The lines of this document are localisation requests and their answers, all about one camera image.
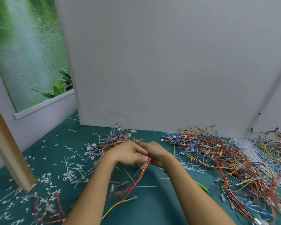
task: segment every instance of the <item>water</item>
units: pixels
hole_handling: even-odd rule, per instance
[[[0,74],[18,112],[45,101],[67,68],[54,0],[0,0]]]

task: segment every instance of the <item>hand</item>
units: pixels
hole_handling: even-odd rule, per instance
[[[148,160],[148,155],[145,149],[132,141],[117,145],[105,153],[105,156],[111,157],[116,163],[121,162],[124,165],[144,163]]]
[[[160,144],[154,141],[145,143],[143,141],[136,140],[135,143],[148,151],[149,156],[151,157],[151,164],[155,166],[164,168],[167,159],[174,157],[171,153],[161,147]]]

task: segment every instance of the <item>wooden post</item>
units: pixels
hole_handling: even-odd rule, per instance
[[[22,190],[29,192],[36,183],[22,152],[0,113],[0,157]]]

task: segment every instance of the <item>green tool handle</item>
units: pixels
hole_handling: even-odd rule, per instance
[[[208,193],[208,189],[207,189],[204,185],[200,184],[200,183],[197,182],[197,181],[196,181],[196,183],[197,183],[206,193]]]

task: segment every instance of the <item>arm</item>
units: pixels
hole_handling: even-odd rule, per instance
[[[168,173],[188,224],[236,225],[172,154],[156,142],[137,143],[149,152],[152,164]]]
[[[98,162],[87,186],[68,215],[64,225],[99,225],[101,223],[109,179],[117,162],[126,165],[146,162],[148,152],[132,141],[107,151]]]

